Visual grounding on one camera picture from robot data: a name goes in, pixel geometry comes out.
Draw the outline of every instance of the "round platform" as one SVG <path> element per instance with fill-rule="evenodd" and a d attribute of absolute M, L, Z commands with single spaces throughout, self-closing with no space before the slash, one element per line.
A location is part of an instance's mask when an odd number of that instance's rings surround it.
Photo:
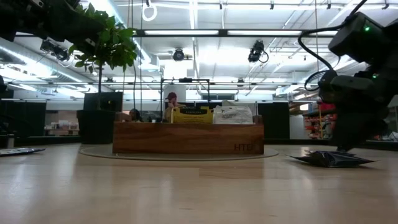
<path fill-rule="evenodd" d="M 242 159 L 260 159 L 276 156 L 278 151 L 264 147 L 263 155 L 196 155 L 196 154 L 121 154 L 112 153 L 112 146 L 82 146 L 79 152 L 87 156 L 110 159 L 133 159 L 142 161 L 232 161 Z"/>

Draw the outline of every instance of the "wooden planter box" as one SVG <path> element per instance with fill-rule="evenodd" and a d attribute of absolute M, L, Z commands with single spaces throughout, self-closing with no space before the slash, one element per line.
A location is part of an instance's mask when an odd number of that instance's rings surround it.
<path fill-rule="evenodd" d="M 114 123 L 113 153 L 263 154 L 263 125 Z"/>

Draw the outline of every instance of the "plant stem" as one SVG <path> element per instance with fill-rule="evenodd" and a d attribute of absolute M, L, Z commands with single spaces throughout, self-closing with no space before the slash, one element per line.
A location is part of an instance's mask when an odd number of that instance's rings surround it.
<path fill-rule="evenodd" d="M 102 64 L 103 62 L 101 61 L 99 63 L 99 73 L 98 73 L 98 103 L 97 103 L 97 109 L 101 109 L 101 86 L 102 86 Z"/>

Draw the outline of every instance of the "white bag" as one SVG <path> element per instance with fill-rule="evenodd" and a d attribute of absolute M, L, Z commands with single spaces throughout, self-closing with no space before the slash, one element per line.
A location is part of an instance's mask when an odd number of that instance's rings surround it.
<path fill-rule="evenodd" d="M 213 124 L 253 124 L 253 115 L 247 106 L 217 106 Z"/>

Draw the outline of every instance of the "black planter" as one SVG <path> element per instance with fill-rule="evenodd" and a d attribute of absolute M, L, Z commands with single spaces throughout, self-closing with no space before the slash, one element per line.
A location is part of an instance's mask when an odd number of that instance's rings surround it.
<path fill-rule="evenodd" d="M 115 112 L 105 110 L 77 111 L 79 134 L 83 144 L 110 144 L 113 142 Z"/>

